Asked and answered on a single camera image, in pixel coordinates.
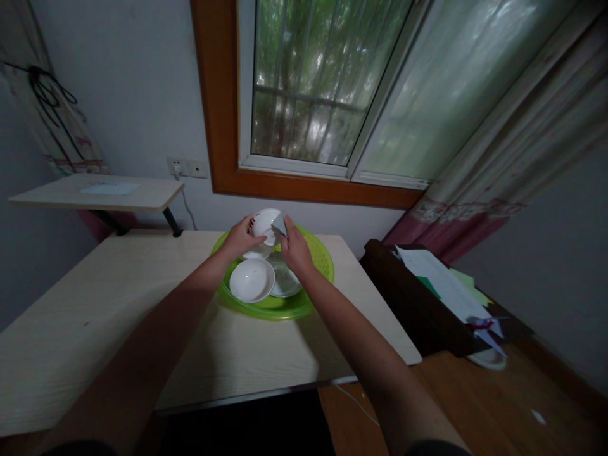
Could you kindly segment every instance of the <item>white wall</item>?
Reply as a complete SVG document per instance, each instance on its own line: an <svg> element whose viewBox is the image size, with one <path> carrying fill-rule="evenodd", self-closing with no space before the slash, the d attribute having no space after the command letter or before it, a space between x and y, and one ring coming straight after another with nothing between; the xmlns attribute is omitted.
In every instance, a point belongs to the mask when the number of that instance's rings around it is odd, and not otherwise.
<svg viewBox="0 0 608 456"><path fill-rule="evenodd" d="M6 201L54 180L11 98L0 75L0 331L97 245L75 211Z"/></svg>
<svg viewBox="0 0 608 456"><path fill-rule="evenodd" d="M188 0L32 6L57 76L78 98L113 173L171 179L168 155L207 162ZM199 229L226 230L248 213L278 207L317 234L341 235L357 256L403 213L213 194L210 179L187 178L186 196ZM181 200L171 208L181 226L191 227Z"/></svg>
<svg viewBox="0 0 608 456"><path fill-rule="evenodd" d="M607 152L584 159L454 264L606 396Z"/></svg>

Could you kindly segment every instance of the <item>cord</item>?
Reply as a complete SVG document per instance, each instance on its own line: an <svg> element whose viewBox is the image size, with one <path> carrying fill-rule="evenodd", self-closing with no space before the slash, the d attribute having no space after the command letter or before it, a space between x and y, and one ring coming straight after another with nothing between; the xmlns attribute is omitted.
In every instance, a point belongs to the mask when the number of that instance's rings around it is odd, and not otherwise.
<svg viewBox="0 0 608 456"><path fill-rule="evenodd" d="M363 405L361 405L359 403L359 401L357 399L355 399L354 396L352 396L349 392L347 392L345 389L341 388L339 385L334 385L337 389L339 389L340 391L342 391L346 396L350 397L353 401L355 401L355 403L359 406L359 408L361 410L363 410L363 413L365 415L367 415L367 417L370 419L370 421L372 423L374 423L377 427L380 427L380 424L369 414L367 413L367 410L363 408Z"/></svg>
<svg viewBox="0 0 608 456"><path fill-rule="evenodd" d="M63 96L63 98L66 101L68 101L68 103L71 103L73 105L76 105L78 103L78 100L76 100L76 97L74 95L72 95L70 93L70 91L68 91L68 89L63 87L59 83L59 81L55 78L55 76L50 74L45 69L40 68L39 66L31 65L27 68L24 68L22 66L14 65L7 61L2 61L2 63L3 63L3 65L6 65L7 67L11 67L11 68L14 68L15 70L19 70L19 71L27 73L30 88L31 88L34 96L36 97L36 100L38 100L38 105L40 106L42 112L44 112L44 114L46 115L46 118L48 120L50 120L53 123L53 125L55 125L55 127L63 129L64 133L70 140L70 144L74 148L74 151L78 154L78 156L80 157L81 160L85 160L84 156L82 156L82 154L80 153L80 150L76 146L76 143L74 142L74 139L73 139L70 131L65 126L65 123L63 123L61 116L57 112L57 109L61 107L61 103L60 103L59 98L57 98L57 95L55 94L54 90L58 89L60 94ZM40 119L46 126L50 135L53 137L57 147L61 150L63 157L70 164L70 166L72 167L72 170L74 172L76 172L76 169L75 169L72 161L70 160L70 157L67 155L66 151L63 149L63 146L57 140L56 136L53 134L53 130L50 128L50 126L48 125L48 123L46 122L44 117L42 116L42 113L40 111L38 111L38 114L40 115Z"/></svg>
<svg viewBox="0 0 608 456"><path fill-rule="evenodd" d="M175 180L181 181L179 176L180 176L180 173L182 172L182 167L180 165L173 165L173 171L175 171L175 174L173 175L173 177L175 177ZM198 231L196 222L194 221L194 215L192 215L190 206L188 206L188 202L186 201L186 190L185 189L182 190L182 198L184 198L184 206L186 207L186 212L190 215L190 220L192 220L192 226L194 227L195 230Z"/></svg>

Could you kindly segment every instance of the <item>dish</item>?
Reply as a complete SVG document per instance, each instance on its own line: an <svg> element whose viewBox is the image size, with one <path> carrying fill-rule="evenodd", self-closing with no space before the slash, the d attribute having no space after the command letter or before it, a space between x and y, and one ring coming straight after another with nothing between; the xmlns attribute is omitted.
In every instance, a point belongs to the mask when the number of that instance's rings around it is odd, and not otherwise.
<svg viewBox="0 0 608 456"><path fill-rule="evenodd" d="M252 248L250 251L243 253L242 257L245 260L251 258L257 258L258 260L265 260L272 253L272 247L266 244L259 244Z"/></svg>
<svg viewBox="0 0 608 456"><path fill-rule="evenodd" d="M296 277L296 274L294 274L294 272L285 264L285 261L279 252L273 252L268 257L267 261L274 269L274 274L276 276L274 287L270 292L271 296L289 298L302 289L302 285Z"/></svg>
<svg viewBox="0 0 608 456"><path fill-rule="evenodd" d="M268 297L276 277L269 262L252 258L239 264L230 276L230 291L245 303L256 303Z"/></svg>
<svg viewBox="0 0 608 456"><path fill-rule="evenodd" d="M304 239L310 249L312 261L315 267L320 271L325 278L331 283L334 282L334 262L331 260L325 245L320 241L317 236L312 234L305 228L298 226L300 232L304 235ZM215 243L212 253L215 253L224 243L228 237L228 232L225 232ZM280 251L281 246L276 246L275 250ZM290 298L276 298L275 296L268 296L255 304L245 303L236 298L230 291L230 277L232 271L242 262L241 259L233 261L228 267L228 271L224 276L224 280L218 289L218 293L221 297L221 302L227 307L241 312L243 315L248 317L266 320L266 321L287 321L297 320L302 317L306 317L312 312L312 303L306 294L306 290L301 290L299 293L294 294Z"/></svg>
<svg viewBox="0 0 608 456"><path fill-rule="evenodd" d="M272 226L274 219L276 219L280 210L274 208L262 209L253 216L253 235L257 238L258 236L267 236L264 244L270 247L274 247L279 244L279 236L277 229Z"/></svg>

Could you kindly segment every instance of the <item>patterned curtain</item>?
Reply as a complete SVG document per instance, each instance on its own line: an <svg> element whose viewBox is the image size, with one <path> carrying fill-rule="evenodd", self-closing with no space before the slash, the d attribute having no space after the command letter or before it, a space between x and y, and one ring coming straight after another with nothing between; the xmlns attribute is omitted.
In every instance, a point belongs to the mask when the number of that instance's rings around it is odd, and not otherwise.
<svg viewBox="0 0 608 456"><path fill-rule="evenodd" d="M557 43L563 48L566 41L560 37ZM570 37L555 64L549 63L552 57L537 60L537 65L551 65L540 83L507 110L497 130L492 131L497 117L488 117L480 127L483 132L490 125L487 133L471 138L392 228L385 244L423 244L450 263L526 208L576 161L605 145L607 14ZM526 73L518 82L512 95L529 85ZM509 94L497 109L504 110L508 102Z"/></svg>
<svg viewBox="0 0 608 456"><path fill-rule="evenodd" d="M26 0L0 0L0 58L11 92L55 174L109 174L76 99L53 77Z"/></svg>

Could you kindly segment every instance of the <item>wooden table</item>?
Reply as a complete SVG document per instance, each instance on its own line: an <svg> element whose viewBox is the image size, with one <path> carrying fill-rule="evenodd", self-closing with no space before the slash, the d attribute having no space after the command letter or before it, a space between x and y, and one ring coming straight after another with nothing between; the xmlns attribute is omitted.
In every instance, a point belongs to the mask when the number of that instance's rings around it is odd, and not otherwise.
<svg viewBox="0 0 608 456"><path fill-rule="evenodd" d="M91 194L81 190L99 183L137 184L128 194ZM73 174L42 187L10 197L12 203L23 206L40 206L63 209L90 210L104 223L123 236L129 230L122 227L108 211L162 212L174 236L182 230L177 226L169 204L184 188L183 182L165 179L141 179L105 174Z"/></svg>
<svg viewBox="0 0 608 456"><path fill-rule="evenodd" d="M169 231L131 230L111 236L5 329L0 334L0 436L53 427L146 312L211 253L221 234L184 231L176 238ZM334 261L336 287L406 363L420 362L343 239L319 239ZM316 313L266 322L215 302L156 409L181 411L319 381L351 381L352 375Z"/></svg>

